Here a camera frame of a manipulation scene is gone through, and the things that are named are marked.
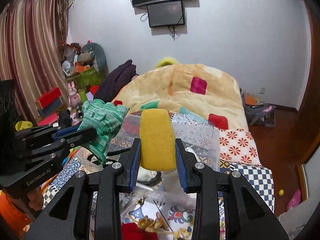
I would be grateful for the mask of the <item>orange sleeve forearm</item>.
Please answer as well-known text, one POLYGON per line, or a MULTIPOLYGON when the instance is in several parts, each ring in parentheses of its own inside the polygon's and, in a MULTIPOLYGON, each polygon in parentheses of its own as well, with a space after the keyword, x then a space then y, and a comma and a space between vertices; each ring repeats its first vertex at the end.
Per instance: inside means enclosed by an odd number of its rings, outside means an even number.
POLYGON ((4 224, 7 225, 10 231, 17 237, 21 236, 24 228, 28 226, 31 220, 24 212, 20 211, 5 193, 1 191, 1 218, 4 224))

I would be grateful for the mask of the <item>left hand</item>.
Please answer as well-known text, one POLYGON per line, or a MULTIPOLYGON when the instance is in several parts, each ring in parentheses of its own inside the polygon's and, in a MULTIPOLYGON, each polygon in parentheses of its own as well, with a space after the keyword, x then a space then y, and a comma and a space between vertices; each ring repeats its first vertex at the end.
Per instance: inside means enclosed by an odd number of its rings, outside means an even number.
POLYGON ((27 197, 29 200, 29 207, 31 207, 35 211, 39 211, 42 209, 44 204, 44 197, 42 195, 42 190, 40 186, 28 192, 27 197))

